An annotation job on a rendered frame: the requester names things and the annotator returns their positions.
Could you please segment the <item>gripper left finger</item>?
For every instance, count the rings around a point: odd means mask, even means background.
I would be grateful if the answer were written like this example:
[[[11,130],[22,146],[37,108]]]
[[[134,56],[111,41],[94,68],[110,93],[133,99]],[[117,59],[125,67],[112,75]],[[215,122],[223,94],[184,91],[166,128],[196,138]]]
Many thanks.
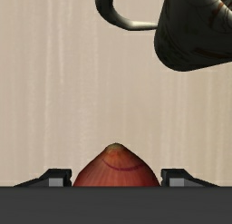
[[[42,176],[17,184],[17,187],[71,187],[71,169],[48,169]]]

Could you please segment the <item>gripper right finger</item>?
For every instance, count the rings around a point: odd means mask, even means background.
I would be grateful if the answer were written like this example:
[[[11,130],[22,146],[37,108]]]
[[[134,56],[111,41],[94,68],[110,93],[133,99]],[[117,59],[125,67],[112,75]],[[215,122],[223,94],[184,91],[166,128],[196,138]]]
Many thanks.
[[[162,169],[162,187],[216,187],[216,184],[192,177],[184,169]]]

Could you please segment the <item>red onion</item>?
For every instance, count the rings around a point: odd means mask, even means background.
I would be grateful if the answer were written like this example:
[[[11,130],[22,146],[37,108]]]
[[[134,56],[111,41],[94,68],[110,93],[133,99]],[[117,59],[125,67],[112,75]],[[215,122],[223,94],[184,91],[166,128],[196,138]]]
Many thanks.
[[[119,143],[107,146],[77,175],[74,187],[159,187],[150,166]]]

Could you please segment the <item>black mug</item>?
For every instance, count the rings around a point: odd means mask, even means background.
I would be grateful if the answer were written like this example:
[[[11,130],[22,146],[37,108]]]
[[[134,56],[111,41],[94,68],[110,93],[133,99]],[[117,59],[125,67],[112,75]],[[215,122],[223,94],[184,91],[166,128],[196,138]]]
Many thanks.
[[[95,0],[100,16],[127,31],[153,30],[159,60],[178,72],[232,62],[232,0],[164,0],[157,23],[132,21],[113,0]]]

